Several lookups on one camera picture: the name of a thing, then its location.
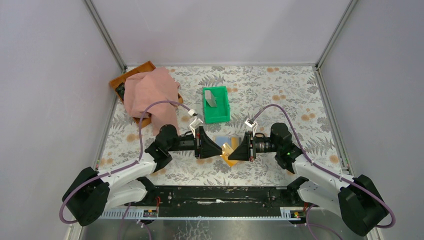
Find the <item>gold VIP card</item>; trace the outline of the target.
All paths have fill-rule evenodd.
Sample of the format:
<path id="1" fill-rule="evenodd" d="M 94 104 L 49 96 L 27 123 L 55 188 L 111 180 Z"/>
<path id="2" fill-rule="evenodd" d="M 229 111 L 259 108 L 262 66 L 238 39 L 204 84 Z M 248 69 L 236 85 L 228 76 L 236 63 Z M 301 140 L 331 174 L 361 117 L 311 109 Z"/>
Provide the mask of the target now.
<path id="1" fill-rule="evenodd" d="M 239 161 L 238 160 L 231 160 L 229 157 L 234 152 L 233 148 L 225 142 L 222 147 L 222 155 L 221 158 L 228 164 L 229 167 L 233 167 L 236 165 Z"/>

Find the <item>beige card holder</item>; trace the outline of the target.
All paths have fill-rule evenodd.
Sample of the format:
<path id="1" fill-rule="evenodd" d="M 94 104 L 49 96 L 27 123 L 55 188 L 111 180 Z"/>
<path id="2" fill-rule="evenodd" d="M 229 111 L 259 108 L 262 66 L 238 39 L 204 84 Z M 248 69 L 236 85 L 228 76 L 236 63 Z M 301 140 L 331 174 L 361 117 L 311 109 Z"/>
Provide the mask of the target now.
<path id="1" fill-rule="evenodd" d="M 242 143 L 242 136 L 216 135 L 212 138 L 212 147 L 221 150 L 223 155 L 233 153 Z"/>

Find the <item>green plastic bin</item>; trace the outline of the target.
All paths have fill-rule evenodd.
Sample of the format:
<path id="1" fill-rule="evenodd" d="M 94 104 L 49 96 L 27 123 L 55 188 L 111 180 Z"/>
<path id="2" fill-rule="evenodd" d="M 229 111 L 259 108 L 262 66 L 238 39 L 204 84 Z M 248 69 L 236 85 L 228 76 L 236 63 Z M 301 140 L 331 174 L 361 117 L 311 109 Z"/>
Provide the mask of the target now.
<path id="1" fill-rule="evenodd" d="M 214 96 L 216 107 L 209 105 L 205 99 L 206 91 Z M 230 103 L 228 91 L 225 86 L 204 87 L 202 89 L 203 96 L 203 115 L 206 124 L 224 123 L 230 121 Z"/>

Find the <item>grey card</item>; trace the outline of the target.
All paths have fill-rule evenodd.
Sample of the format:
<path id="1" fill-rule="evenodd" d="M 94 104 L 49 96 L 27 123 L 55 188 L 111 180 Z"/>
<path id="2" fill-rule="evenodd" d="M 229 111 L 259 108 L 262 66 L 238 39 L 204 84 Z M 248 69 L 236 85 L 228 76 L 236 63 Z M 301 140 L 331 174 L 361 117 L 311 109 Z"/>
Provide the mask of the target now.
<path id="1" fill-rule="evenodd" d="M 204 99 L 211 108 L 217 107 L 216 98 L 210 90 L 204 91 Z"/>

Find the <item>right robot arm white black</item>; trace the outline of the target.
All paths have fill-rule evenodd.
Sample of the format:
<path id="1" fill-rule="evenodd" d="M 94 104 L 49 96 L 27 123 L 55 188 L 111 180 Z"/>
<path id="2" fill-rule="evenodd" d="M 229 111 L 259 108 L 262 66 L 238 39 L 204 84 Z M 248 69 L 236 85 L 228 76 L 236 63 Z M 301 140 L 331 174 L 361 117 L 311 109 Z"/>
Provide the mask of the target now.
<path id="1" fill-rule="evenodd" d="M 359 236 L 366 236 L 389 211 L 372 180 L 360 175 L 334 176 L 323 165 L 308 160 L 292 142 L 292 134 L 284 123 L 275 123 L 270 135 L 247 131 L 240 145 L 228 155 L 231 161 L 254 161 L 258 153 L 275 153 L 277 164 L 295 175 L 289 187 L 299 198 L 318 205 L 341 217 L 345 225 Z"/>

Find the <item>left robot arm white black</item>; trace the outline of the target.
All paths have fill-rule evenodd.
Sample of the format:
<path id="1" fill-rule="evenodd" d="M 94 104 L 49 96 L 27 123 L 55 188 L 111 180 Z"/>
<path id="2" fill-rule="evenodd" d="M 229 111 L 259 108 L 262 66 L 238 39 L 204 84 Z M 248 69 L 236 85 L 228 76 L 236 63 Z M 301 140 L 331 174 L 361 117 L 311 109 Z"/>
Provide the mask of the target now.
<path id="1" fill-rule="evenodd" d="M 121 163 L 106 170 L 86 167 L 79 172 L 62 197 L 59 218 L 65 224 L 82 227 L 97 220 L 104 211 L 142 201 L 152 191 L 140 178 L 163 169 L 172 161 L 171 152 L 193 151 L 197 159 L 223 153 L 221 146 L 209 138 L 203 126 L 193 133 L 179 136 L 174 125 L 160 128 L 154 142 L 131 163 Z"/>

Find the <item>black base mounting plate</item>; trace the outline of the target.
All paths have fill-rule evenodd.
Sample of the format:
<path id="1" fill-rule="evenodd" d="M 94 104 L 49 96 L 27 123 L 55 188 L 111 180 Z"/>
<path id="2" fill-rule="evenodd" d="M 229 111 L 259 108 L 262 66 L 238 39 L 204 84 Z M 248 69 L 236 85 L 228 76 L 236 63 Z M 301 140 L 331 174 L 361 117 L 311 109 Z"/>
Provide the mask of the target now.
<path id="1" fill-rule="evenodd" d="M 274 186 L 157 186 L 132 203 L 135 207 L 181 209 L 224 206 L 226 208 L 293 208 L 301 212 L 310 206 L 293 188 Z"/>

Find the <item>pink cloth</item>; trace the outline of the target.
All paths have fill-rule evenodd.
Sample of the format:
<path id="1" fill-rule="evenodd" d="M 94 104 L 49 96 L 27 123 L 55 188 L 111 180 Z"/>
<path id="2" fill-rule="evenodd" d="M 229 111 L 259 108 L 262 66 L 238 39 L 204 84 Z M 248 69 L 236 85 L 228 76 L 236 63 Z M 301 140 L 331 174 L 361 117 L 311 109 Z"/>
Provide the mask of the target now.
<path id="1" fill-rule="evenodd" d="M 157 135 L 164 125 L 173 125 L 179 128 L 177 120 L 177 105 L 160 103 L 147 107 L 159 101 L 178 102 L 179 82 L 164 68 L 156 68 L 150 72 L 140 72 L 128 77 L 124 83 L 123 104 L 126 112 L 133 118 L 142 119 L 142 113 L 146 112 L 145 118 L 150 115 L 153 124 L 153 134 Z"/>

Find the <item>brown wooden tray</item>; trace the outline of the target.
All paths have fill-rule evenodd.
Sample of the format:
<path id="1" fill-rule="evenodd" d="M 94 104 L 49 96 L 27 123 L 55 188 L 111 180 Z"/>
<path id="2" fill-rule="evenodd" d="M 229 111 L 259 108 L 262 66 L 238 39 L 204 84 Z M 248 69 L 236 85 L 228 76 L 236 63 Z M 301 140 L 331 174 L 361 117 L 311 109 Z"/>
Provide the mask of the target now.
<path id="1" fill-rule="evenodd" d="M 124 92 L 125 92 L 125 82 L 126 79 L 138 74 L 138 73 L 145 73 L 145 72 L 152 72 L 154 69 L 156 69 L 156 66 L 151 62 L 151 61 L 147 61 L 141 65 L 138 65 L 132 69 L 130 69 L 130 67 L 128 66 L 126 68 L 126 71 L 118 76 L 117 78 L 111 80 L 108 85 L 112 88 L 112 90 L 114 91 L 114 93 L 116 94 L 116 96 L 118 97 L 118 99 L 121 101 L 121 103 L 124 103 Z M 180 93 L 178 93 L 178 102 L 180 104 L 184 103 L 183 97 L 180 95 Z M 140 118 L 132 118 L 133 121 L 139 125 L 140 123 Z M 151 123 L 151 117 L 148 116 L 147 118 L 144 118 L 142 120 L 142 124 L 141 127 L 144 128 L 146 126 L 148 126 Z"/>

